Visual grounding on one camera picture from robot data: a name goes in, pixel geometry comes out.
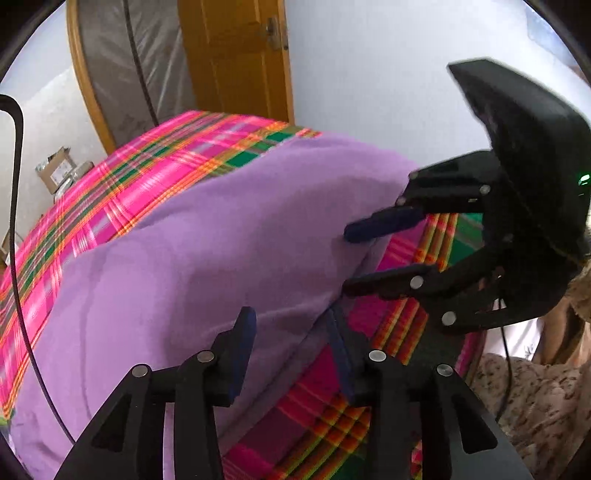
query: black cable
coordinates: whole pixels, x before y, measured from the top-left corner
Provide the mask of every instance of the black cable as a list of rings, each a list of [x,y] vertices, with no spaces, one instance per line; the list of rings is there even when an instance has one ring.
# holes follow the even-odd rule
[[[37,381],[39,382],[39,386],[45,396],[45,400],[53,413],[53,416],[56,418],[58,424],[60,424],[61,429],[68,437],[68,440],[75,443],[74,437],[68,431],[64,421],[61,419],[59,413],[57,412],[56,406],[54,405],[51,397],[49,396],[49,392],[47,391],[47,387],[45,386],[45,382],[43,381],[43,377],[41,376],[41,372],[39,370],[39,365],[37,365],[37,361],[35,360],[35,355],[33,355],[33,348],[31,347],[31,342],[29,340],[29,335],[27,334],[27,327],[25,325],[25,319],[22,315],[22,306],[21,306],[21,298],[18,294],[18,281],[17,281],[17,266],[15,261],[14,255],[14,242],[15,242],[15,224],[17,221],[17,200],[18,200],[18,180],[21,174],[21,154],[22,154],[22,138],[24,133],[24,123],[22,119],[22,110],[18,106],[18,103],[12,97],[7,95],[0,95],[0,110],[8,113],[12,120],[14,121],[14,130],[15,130],[15,143],[14,143],[14,163],[13,163],[13,171],[12,171],[12,195],[10,201],[10,222],[8,227],[8,235],[9,235],[9,257],[10,257],[10,275],[12,277],[12,292],[14,294],[14,304],[17,308],[17,316],[18,316],[18,324],[21,327],[22,339],[25,342],[25,347],[27,349],[27,354],[29,356],[29,360],[31,361],[31,365],[33,366],[33,370],[35,371],[35,376],[37,377]]]
[[[142,88],[142,93],[144,94],[144,100],[146,101],[146,105],[148,105],[148,111],[150,112],[150,117],[152,117],[152,121],[154,123],[154,126],[157,127],[160,125],[160,123],[158,122],[158,117],[156,117],[156,111],[154,110],[154,105],[152,105],[152,100],[150,99],[150,93],[148,91],[148,86],[146,85],[144,71],[142,70],[142,64],[139,62],[138,47],[135,44],[134,30],[131,25],[131,15],[129,14],[129,0],[123,0],[123,13],[125,16],[125,26],[127,28],[127,36],[129,37],[129,46],[131,48],[131,56],[134,58],[135,72],[138,74],[139,85]]]
[[[505,357],[507,360],[507,388],[505,390],[505,394],[503,395],[503,399],[501,400],[501,406],[499,411],[496,413],[495,420],[498,421],[501,419],[505,410],[507,409],[507,405],[509,404],[509,397],[511,396],[511,389],[513,388],[513,369],[511,366],[511,358],[509,357],[509,347],[507,346],[507,337],[505,336],[505,327],[501,327],[501,335],[503,337],[503,347],[505,347]]]

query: white wall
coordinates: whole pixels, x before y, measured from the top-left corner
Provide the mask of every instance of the white wall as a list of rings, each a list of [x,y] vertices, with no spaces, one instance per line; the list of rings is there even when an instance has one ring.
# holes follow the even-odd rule
[[[286,0],[295,120],[421,165],[488,148],[446,70],[492,57],[591,118],[591,89],[528,38],[522,0]]]
[[[90,121],[72,67],[63,4],[31,36],[0,83],[0,93],[21,105],[24,116],[17,232],[26,235],[53,198],[35,166],[60,147],[71,147],[77,164],[106,156]],[[0,238],[8,230],[14,127],[0,112]]]

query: plaid tablecloth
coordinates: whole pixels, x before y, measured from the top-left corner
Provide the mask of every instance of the plaid tablecloth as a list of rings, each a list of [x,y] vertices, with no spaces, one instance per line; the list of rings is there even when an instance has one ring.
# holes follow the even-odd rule
[[[198,181],[228,173],[309,129],[253,116],[187,112],[120,148],[96,166],[40,220],[17,252],[17,271],[27,330],[40,337],[59,291],[65,264],[80,253],[123,235],[170,196]],[[380,269],[409,262],[440,269],[478,248],[477,216],[431,215],[420,241],[395,235]],[[427,324],[412,299],[356,302],[349,321],[407,363]],[[14,309],[10,278],[0,283],[0,402],[14,411],[28,361]],[[456,369],[464,374],[478,343],[467,336]],[[226,478],[359,478],[369,426],[366,408],[351,408],[338,393],[326,348],[291,390],[223,458]],[[413,474],[421,475],[421,450]]]

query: wooden door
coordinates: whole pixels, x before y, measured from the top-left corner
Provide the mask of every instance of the wooden door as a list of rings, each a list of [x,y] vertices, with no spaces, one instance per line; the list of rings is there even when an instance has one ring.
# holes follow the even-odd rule
[[[201,110],[293,122],[283,0],[178,0]]]

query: purple cloth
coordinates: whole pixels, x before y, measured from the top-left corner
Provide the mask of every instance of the purple cloth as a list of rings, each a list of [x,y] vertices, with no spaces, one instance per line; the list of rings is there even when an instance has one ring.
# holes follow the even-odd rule
[[[387,242],[350,245],[343,228],[392,205],[413,168],[336,136],[293,139],[69,263],[35,353],[72,435],[133,365],[182,363],[249,305],[258,333],[242,394],[216,412],[222,447],[231,446],[319,353],[326,337],[316,320],[342,283],[378,265]],[[70,444],[31,368],[11,434],[34,479],[53,479]],[[171,446],[167,429],[169,478]]]

